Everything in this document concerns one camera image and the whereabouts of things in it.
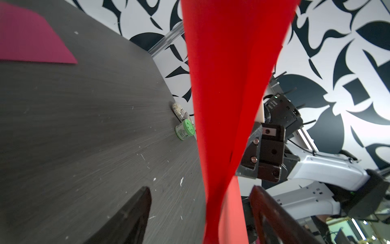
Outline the magenta paper sheet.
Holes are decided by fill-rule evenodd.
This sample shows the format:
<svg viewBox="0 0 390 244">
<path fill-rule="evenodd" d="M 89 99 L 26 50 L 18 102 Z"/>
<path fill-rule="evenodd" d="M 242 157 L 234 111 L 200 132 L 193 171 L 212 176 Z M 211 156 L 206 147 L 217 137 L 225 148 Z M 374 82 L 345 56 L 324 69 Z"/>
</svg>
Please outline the magenta paper sheet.
<svg viewBox="0 0 390 244">
<path fill-rule="evenodd" d="M 6 2 L 1 2 L 1 60 L 78 63 L 41 15 Z"/>
</svg>

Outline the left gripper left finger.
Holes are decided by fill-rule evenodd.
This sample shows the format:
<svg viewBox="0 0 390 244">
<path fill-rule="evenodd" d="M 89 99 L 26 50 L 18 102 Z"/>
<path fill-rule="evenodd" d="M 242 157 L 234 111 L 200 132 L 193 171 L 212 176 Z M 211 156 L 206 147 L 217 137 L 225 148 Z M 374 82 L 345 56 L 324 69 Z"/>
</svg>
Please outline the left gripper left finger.
<svg viewBox="0 0 390 244">
<path fill-rule="evenodd" d="M 85 241 L 86 244 L 142 244 L 151 209 L 148 187 L 140 188 L 129 201 Z"/>
</svg>

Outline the red square paper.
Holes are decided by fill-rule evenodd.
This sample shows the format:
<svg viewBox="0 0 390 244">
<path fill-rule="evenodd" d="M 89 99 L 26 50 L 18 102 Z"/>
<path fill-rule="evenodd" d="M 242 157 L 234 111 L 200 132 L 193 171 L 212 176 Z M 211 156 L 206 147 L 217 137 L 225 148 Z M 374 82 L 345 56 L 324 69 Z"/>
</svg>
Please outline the red square paper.
<svg viewBox="0 0 390 244">
<path fill-rule="evenodd" d="M 238 205 L 223 210 L 299 1 L 182 1 L 206 215 L 203 243 L 245 242 Z"/>
</svg>

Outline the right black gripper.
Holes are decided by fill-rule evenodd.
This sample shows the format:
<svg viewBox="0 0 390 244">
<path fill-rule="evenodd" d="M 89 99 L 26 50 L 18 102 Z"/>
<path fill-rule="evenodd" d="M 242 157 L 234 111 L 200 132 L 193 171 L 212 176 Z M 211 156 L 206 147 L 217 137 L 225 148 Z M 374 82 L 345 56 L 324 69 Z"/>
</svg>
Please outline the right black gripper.
<svg viewBox="0 0 390 244">
<path fill-rule="evenodd" d="M 299 157 L 285 147 L 283 126 L 255 122 L 236 175 L 282 183 L 298 161 Z"/>
</svg>

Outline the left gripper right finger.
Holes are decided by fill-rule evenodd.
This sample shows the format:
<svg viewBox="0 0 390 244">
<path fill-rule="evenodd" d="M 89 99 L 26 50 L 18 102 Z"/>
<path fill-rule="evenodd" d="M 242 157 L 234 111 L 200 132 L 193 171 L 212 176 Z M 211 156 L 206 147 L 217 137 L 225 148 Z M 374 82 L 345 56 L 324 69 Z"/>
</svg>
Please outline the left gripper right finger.
<svg viewBox="0 0 390 244">
<path fill-rule="evenodd" d="M 265 244 L 269 233 L 265 223 L 272 228 L 273 233 L 284 244 L 318 244 L 319 241 L 307 230 L 301 227 L 276 200 L 261 186 L 254 186 L 249 196 L 256 231 L 259 240 Z"/>
</svg>

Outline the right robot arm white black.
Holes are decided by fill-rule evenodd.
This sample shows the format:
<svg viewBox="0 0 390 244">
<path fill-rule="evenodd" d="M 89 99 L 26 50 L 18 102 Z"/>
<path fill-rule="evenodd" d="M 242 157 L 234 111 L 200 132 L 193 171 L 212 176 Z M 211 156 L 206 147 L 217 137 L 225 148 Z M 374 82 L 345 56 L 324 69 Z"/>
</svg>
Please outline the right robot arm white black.
<svg viewBox="0 0 390 244">
<path fill-rule="evenodd" d="M 265 122 L 253 127 L 237 176 L 259 179 L 265 189 L 308 180 L 305 187 L 274 196 L 295 220 L 318 215 L 365 220 L 376 214 L 390 186 L 381 173 L 364 169 L 345 150 L 326 154 L 288 140 L 293 123 L 302 120 L 284 94 L 267 95 L 264 113 Z"/>
</svg>

